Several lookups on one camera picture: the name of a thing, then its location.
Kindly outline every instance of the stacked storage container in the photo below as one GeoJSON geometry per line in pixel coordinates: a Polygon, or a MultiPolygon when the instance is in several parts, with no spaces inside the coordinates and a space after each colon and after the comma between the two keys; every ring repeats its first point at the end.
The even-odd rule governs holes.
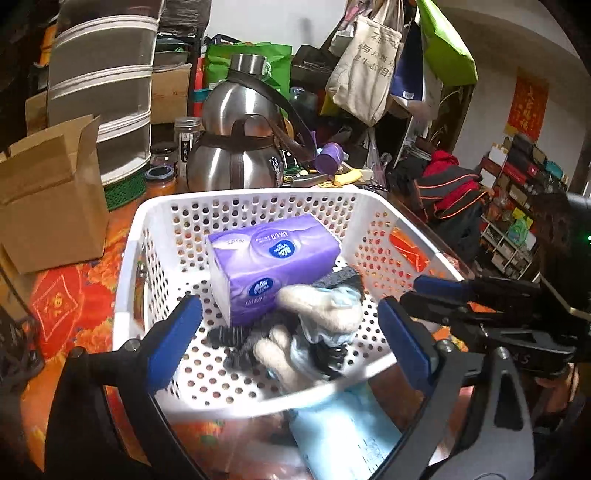
{"type": "MultiPolygon", "coordinates": [[[[49,67],[49,125],[100,115],[97,154],[106,193],[130,179],[136,193],[140,184],[143,189],[162,6],[162,0],[67,0],[60,10],[49,67]]],[[[110,209],[119,206],[107,200],[110,209]]]]}

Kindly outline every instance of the laundry basket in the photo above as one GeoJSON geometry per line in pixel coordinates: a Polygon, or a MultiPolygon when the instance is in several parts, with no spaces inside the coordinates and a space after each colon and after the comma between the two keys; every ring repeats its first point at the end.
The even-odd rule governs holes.
{"type": "Polygon", "coordinates": [[[378,326],[377,302],[412,289],[419,274],[462,279],[431,241],[375,193],[262,189],[155,198],[139,207],[129,232],[115,300],[113,349],[142,338],[185,294],[195,294],[203,303],[202,324],[170,384],[155,395],[169,421],[245,418],[305,407],[396,363],[378,326]],[[349,264],[362,274],[364,317],[348,346],[343,377],[282,395],[265,368],[228,371],[223,360],[229,349],[207,343],[207,331],[226,323],[212,296],[205,237],[306,213],[341,242],[335,270],[349,264]],[[404,241],[393,244],[393,232],[404,241]]]}

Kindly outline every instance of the lime green bag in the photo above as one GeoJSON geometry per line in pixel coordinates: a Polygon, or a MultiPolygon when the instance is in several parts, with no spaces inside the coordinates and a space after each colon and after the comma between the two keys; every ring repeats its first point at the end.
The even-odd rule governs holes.
{"type": "Polygon", "coordinates": [[[478,82],[476,64],[460,35],[431,0],[417,0],[423,55],[433,73],[448,86],[478,82]]]}
{"type": "Polygon", "coordinates": [[[205,55],[205,80],[207,85],[225,80],[230,68],[230,58],[235,53],[267,57],[263,81],[287,99],[290,97],[291,46],[258,43],[256,45],[210,45],[205,55]]]}

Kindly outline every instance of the purple tissue package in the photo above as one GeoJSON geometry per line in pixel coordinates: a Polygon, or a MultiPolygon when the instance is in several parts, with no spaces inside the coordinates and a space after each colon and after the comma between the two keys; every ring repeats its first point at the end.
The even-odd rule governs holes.
{"type": "Polygon", "coordinates": [[[228,325],[251,325],[286,285],[330,273],[340,242],[310,214],[207,237],[213,297],[228,325]]]}

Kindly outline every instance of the blue gripper pad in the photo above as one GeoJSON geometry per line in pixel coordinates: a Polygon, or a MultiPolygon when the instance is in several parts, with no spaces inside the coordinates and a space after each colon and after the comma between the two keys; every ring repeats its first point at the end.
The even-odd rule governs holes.
{"type": "Polygon", "coordinates": [[[379,301],[378,323],[410,386],[429,395],[439,364],[431,333],[413,322],[394,297],[379,301]]]}
{"type": "Polygon", "coordinates": [[[413,288],[422,295],[458,300],[463,303],[471,300],[471,290],[466,282],[420,275],[414,279],[413,288]]]}
{"type": "Polygon", "coordinates": [[[202,320],[201,300],[194,295],[185,295],[166,320],[152,327],[155,329],[160,327],[160,323],[166,323],[168,328],[164,332],[164,338],[148,358],[146,386],[150,394],[168,386],[202,320]]]}

